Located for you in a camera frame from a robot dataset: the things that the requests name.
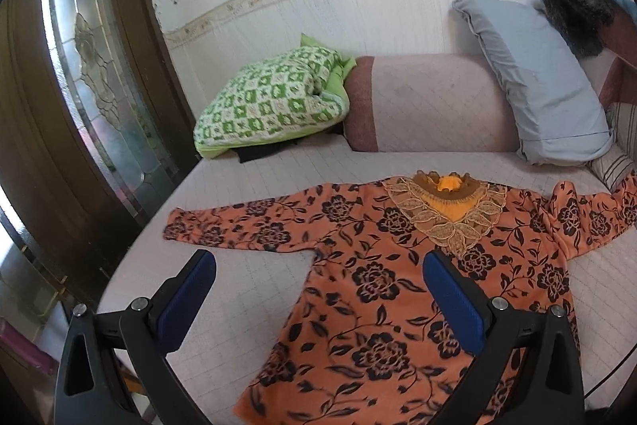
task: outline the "metal screw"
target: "metal screw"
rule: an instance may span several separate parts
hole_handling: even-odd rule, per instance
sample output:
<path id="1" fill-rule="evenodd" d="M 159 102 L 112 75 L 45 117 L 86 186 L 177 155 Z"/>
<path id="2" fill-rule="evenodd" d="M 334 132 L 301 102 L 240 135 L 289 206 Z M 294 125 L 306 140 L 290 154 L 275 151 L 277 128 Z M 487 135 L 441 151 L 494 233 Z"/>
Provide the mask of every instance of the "metal screw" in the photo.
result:
<path id="1" fill-rule="evenodd" d="M 75 317 L 81 317 L 87 311 L 86 305 L 84 303 L 76 304 L 73 308 L 73 315 Z"/>
<path id="2" fill-rule="evenodd" d="M 559 306 L 558 304 L 551 305 L 551 313 L 556 317 L 564 317 L 566 315 L 566 310 Z"/>
<path id="3" fill-rule="evenodd" d="M 149 300 L 146 298 L 137 298 L 131 303 L 131 308 L 135 311 L 141 311 L 149 305 Z"/>
<path id="4" fill-rule="evenodd" d="M 509 302 L 505 298 L 493 298 L 491 304 L 495 309 L 500 311 L 506 310 L 509 307 Z"/>

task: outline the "pillow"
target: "pillow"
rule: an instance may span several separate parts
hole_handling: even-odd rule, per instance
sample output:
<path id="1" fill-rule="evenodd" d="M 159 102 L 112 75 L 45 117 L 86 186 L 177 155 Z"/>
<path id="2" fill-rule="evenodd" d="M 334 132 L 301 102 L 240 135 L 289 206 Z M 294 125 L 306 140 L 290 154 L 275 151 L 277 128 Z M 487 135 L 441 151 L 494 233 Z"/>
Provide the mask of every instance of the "pillow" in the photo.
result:
<path id="1" fill-rule="evenodd" d="M 577 59 L 531 6 L 456 0 L 515 116 L 518 154 L 531 164 L 580 165 L 613 144 L 604 110 Z"/>
<path id="2" fill-rule="evenodd" d="M 515 151 L 515 119 L 482 55 L 361 57 L 345 82 L 355 151 Z"/>
<path id="3" fill-rule="evenodd" d="M 197 151 L 211 159 L 339 123 L 349 110 L 343 79 L 355 65 L 304 35 L 301 47 L 243 67 L 199 117 Z"/>
<path id="4" fill-rule="evenodd" d="M 615 134 L 616 143 L 599 159 L 588 165 L 612 193 L 619 183 L 637 169 L 637 106 L 613 103 L 606 117 Z"/>

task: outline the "decorative glass window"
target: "decorative glass window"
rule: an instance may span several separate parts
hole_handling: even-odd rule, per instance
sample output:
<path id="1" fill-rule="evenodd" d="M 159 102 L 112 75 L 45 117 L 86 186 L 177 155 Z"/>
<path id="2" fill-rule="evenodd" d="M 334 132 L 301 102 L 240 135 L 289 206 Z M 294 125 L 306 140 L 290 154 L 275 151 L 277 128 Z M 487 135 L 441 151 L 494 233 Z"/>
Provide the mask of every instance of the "decorative glass window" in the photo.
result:
<path id="1" fill-rule="evenodd" d="M 174 190 L 177 168 L 137 89 L 111 0 L 42 0 L 42 12 L 72 120 L 109 186 L 143 225 Z"/>

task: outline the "green patterned pillow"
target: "green patterned pillow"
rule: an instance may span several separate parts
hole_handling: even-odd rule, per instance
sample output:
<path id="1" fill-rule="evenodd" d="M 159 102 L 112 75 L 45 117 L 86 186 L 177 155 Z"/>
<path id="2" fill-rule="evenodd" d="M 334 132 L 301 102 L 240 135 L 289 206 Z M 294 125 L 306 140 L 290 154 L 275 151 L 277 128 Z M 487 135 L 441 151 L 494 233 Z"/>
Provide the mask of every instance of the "green patterned pillow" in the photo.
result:
<path id="1" fill-rule="evenodd" d="M 356 62 L 307 37 L 302 42 L 310 45 L 243 67 L 217 94 L 194 129 L 202 157 L 304 137 L 345 118 L 343 81 Z"/>

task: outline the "orange floral blouse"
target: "orange floral blouse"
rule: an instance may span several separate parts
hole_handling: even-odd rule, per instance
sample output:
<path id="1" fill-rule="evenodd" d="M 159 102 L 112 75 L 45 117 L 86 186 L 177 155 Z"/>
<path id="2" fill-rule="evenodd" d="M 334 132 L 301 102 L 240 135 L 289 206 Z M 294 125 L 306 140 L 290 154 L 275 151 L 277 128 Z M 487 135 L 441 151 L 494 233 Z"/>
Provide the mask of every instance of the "orange floral blouse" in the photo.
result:
<path id="1" fill-rule="evenodd" d="M 254 425 L 427 423 L 472 361 L 422 280 L 422 260 L 436 247 L 490 298 L 533 311 L 562 305 L 578 344 L 567 260 L 635 224 L 637 175 L 613 194 L 579 196 L 562 182 L 549 200 L 482 186 L 462 221 L 448 221 L 444 208 L 416 197 L 409 178 L 322 184 L 212 210 L 175 209 L 166 239 L 316 252 L 270 357 L 235 413 Z M 517 351 L 479 423 L 498 412 L 519 365 Z"/>

